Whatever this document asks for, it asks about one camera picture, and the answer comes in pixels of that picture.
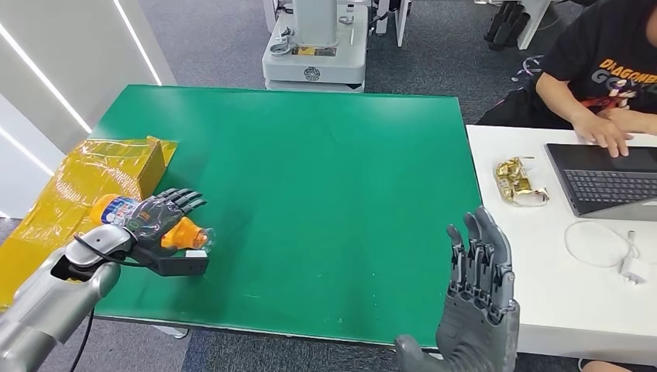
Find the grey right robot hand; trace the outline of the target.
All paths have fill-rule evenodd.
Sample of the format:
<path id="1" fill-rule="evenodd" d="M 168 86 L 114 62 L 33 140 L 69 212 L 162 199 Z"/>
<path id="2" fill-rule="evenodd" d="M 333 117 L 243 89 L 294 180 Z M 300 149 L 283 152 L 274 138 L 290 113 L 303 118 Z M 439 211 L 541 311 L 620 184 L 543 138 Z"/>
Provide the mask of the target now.
<path id="1" fill-rule="evenodd" d="M 514 299 L 511 245 L 483 206 L 467 212 L 467 234 L 454 225 L 450 278 L 442 317 L 435 331 L 438 356 L 425 352 L 410 335 L 394 340 L 402 371 L 513 371 L 520 326 Z"/>

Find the person's left hand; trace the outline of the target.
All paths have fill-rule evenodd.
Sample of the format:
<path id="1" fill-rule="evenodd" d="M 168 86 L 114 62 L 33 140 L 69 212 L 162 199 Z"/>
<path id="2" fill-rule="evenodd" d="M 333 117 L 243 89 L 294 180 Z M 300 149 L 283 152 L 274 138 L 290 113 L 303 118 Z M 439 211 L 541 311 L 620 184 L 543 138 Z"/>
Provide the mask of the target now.
<path id="1" fill-rule="evenodd" d="M 597 115 L 612 121 L 626 133 L 656 135 L 656 114 L 637 112 L 625 108 L 609 108 Z"/>

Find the person's right hand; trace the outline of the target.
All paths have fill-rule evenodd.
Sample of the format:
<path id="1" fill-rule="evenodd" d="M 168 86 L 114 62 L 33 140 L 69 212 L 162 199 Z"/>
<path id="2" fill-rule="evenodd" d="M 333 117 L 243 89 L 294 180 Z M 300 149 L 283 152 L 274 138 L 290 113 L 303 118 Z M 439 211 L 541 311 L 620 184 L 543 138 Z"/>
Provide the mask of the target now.
<path id="1" fill-rule="evenodd" d="M 609 119 L 588 113 L 569 122 L 578 136 L 606 149 L 613 158 L 629 154 L 627 140 L 631 136 Z"/>

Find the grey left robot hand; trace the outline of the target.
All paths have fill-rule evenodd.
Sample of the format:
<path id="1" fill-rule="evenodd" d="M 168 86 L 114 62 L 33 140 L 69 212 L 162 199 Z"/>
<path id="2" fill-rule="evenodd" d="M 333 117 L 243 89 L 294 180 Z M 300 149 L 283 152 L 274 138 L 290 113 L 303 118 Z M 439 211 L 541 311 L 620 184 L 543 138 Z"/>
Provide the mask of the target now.
<path id="1" fill-rule="evenodd" d="M 202 193 L 190 188 L 170 188 L 140 202 L 124 227 L 136 245 L 162 257 L 182 250 L 207 250 L 213 230 L 197 226 L 188 215 L 205 205 Z"/>

